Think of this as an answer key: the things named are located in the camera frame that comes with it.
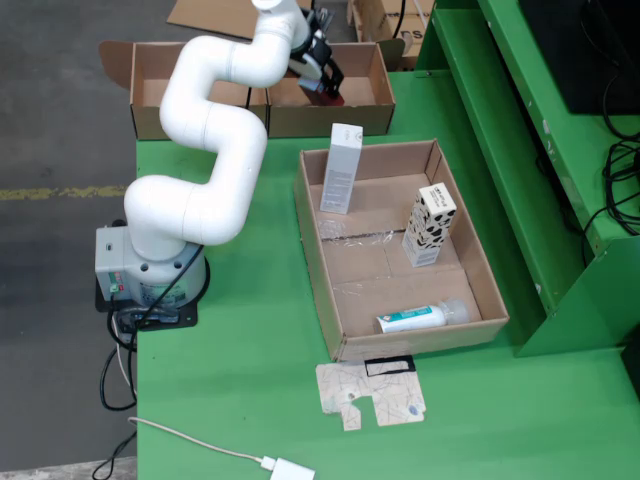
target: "open cardboard box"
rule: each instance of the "open cardboard box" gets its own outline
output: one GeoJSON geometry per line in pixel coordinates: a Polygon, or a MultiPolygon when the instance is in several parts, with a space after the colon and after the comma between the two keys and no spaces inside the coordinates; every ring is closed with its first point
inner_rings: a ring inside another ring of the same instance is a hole
{"type": "Polygon", "coordinates": [[[359,42],[378,42],[388,71],[413,70],[434,3],[407,0],[396,39],[392,37],[400,20],[402,0],[349,0],[347,22],[354,25],[359,42]]]}
{"type": "Polygon", "coordinates": [[[375,43],[338,43],[331,48],[344,74],[344,105],[311,105],[298,79],[287,75],[268,89],[270,137],[328,137],[334,123],[360,125],[365,135],[387,133],[396,101],[380,48],[375,43]]]}
{"type": "Polygon", "coordinates": [[[475,345],[495,338],[508,313],[437,141],[362,149],[347,215],[319,211],[328,150],[303,151],[298,221],[329,354],[351,361],[475,345]],[[403,231],[419,188],[443,182],[458,211],[435,264],[412,268],[403,231]],[[471,323],[379,333],[375,317],[449,298],[471,323]]]}
{"type": "MultiPolygon", "coordinates": [[[[160,125],[160,103],[184,43],[133,43],[105,41],[100,58],[109,78],[130,91],[131,115],[140,140],[165,140],[160,125]]],[[[249,88],[216,82],[209,99],[244,108],[249,88]]],[[[266,125],[267,92],[252,89],[249,110],[266,125]]]]}

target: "green workbench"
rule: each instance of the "green workbench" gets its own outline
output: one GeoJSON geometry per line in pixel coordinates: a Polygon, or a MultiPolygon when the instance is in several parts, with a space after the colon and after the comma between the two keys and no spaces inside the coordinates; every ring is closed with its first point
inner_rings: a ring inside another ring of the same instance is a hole
{"type": "MultiPolygon", "coordinates": [[[[640,470],[640,408],[616,349],[515,358],[522,326],[544,315],[455,80],[443,70],[391,74],[389,135],[438,138],[512,317],[493,343],[416,357],[427,412],[380,428],[369,398],[360,431],[322,413],[315,366],[328,363],[293,200],[302,149],[270,140],[242,233],[207,248],[211,285],[196,327],[139,336],[139,416],[241,452],[282,457],[322,479],[627,479],[640,470]]],[[[195,182],[214,155],[138,142],[138,175],[195,182]]],[[[141,480],[269,473],[139,427],[141,480]]]]}
{"type": "MultiPolygon", "coordinates": [[[[602,168],[617,139],[600,115],[568,111],[518,0],[439,0],[417,68],[453,77],[538,292],[543,310],[527,323],[519,353],[619,344],[640,320],[640,237],[606,212],[590,223],[605,204],[602,168]],[[549,158],[569,212],[538,168],[539,156],[549,158]],[[589,227],[584,239],[566,227],[572,214],[581,229],[589,227]]],[[[640,130],[638,116],[614,122],[640,130]]],[[[615,187],[616,199],[636,192],[635,178],[615,187]]],[[[639,207],[636,198],[621,208],[637,214],[639,207]]]]}

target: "black and white patterned box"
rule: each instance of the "black and white patterned box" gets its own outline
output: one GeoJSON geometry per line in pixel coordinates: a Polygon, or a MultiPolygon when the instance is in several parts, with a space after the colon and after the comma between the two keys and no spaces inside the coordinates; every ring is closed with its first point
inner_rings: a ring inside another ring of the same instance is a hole
{"type": "Polygon", "coordinates": [[[418,191],[402,241],[411,265],[423,267],[436,261],[455,214],[456,205],[444,183],[418,191]]]}

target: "robotic arm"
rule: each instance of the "robotic arm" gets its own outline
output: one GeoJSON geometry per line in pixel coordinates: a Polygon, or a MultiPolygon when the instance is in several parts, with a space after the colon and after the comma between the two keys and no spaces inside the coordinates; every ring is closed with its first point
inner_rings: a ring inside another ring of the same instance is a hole
{"type": "Polygon", "coordinates": [[[159,305],[170,312],[157,316],[171,323],[166,318],[175,320],[176,309],[205,288],[207,268],[198,246],[228,242],[242,230],[267,133],[252,112],[207,100],[217,80],[266,88],[291,68],[330,97],[339,96],[342,74],[324,42],[326,12],[311,11],[305,18],[295,0],[252,2],[259,11],[253,43],[202,36],[188,42],[178,58],[160,106],[162,127],[180,145],[217,152],[216,163],[203,185],[150,175],[129,186],[128,225],[96,232],[99,310],[124,315],[162,300],[159,305]]]}
{"type": "Polygon", "coordinates": [[[186,242],[218,245],[244,226],[267,145],[251,112],[207,100],[215,81],[266,88],[287,71],[292,50],[310,36],[295,0],[253,0],[260,15],[250,45],[197,37],[180,54],[160,107],[165,133],[187,147],[217,152],[209,182],[152,175],[129,187],[125,211],[135,251],[154,261],[186,242]]]}

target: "cardboard box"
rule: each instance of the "cardboard box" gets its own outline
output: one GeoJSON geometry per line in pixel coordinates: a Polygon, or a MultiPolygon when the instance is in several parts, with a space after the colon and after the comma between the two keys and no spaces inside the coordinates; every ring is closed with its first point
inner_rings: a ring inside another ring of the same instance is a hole
{"type": "MultiPolygon", "coordinates": [[[[100,44],[102,66],[109,78],[130,91],[129,105],[140,140],[166,140],[160,125],[160,103],[184,43],[132,43],[105,41],[100,44]]],[[[244,108],[248,87],[216,82],[209,99],[244,108]]],[[[266,125],[267,92],[252,89],[249,110],[266,125]]]]}
{"type": "Polygon", "coordinates": [[[328,137],[334,123],[360,125],[365,135],[387,133],[396,101],[380,48],[375,43],[331,48],[345,76],[340,87],[344,105],[311,105],[298,79],[287,75],[268,89],[270,137],[328,137]]]}
{"type": "MultiPolygon", "coordinates": [[[[303,8],[311,8],[311,3],[312,0],[298,0],[303,8]]],[[[258,11],[251,0],[178,0],[167,22],[253,38],[257,20],[258,11]]]]}
{"type": "MultiPolygon", "coordinates": [[[[360,2],[363,8],[362,17],[365,21],[364,41],[390,40],[393,37],[400,21],[400,8],[389,10],[387,3],[395,5],[395,2],[389,2],[388,0],[360,2]]],[[[420,39],[420,41],[426,31],[425,24],[428,25],[433,2],[431,2],[430,6],[424,5],[424,7],[423,16],[421,16],[417,13],[413,2],[408,0],[402,26],[400,27],[401,32],[408,32],[414,38],[420,39]],[[410,6],[414,7],[413,13],[410,13],[410,6]]]]}
{"type": "Polygon", "coordinates": [[[334,123],[320,210],[346,214],[362,150],[362,127],[334,123]]]}
{"type": "Polygon", "coordinates": [[[418,190],[402,240],[411,266],[423,267],[436,261],[455,214],[455,202],[444,183],[418,190]]]}
{"type": "Polygon", "coordinates": [[[400,18],[401,0],[349,0],[347,20],[355,26],[358,41],[378,42],[388,71],[415,68],[434,0],[416,2],[407,0],[401,34],[393,39],[400,18]],[[416,8],[416,2],[422,15],[416,8]]]}
{"type": "Polygon", "coordinates": [[[331,358],[383,358],[493,340],[508,321],[507,310],[437,141],[364,147],[346,216],[318,208],[327,157],[327,150],[301,153],[294,195],[331,358]],[[402,232],[416,190],[439,182],[458,207],[451,235],[436,263],[412,268],[401,246],[402,232]],[[368,238],[385,240],[367,242],[368,238]],[[437,305],[448,298],[465,302],[471,323],[376,333],[378,315],[437,305]]]}

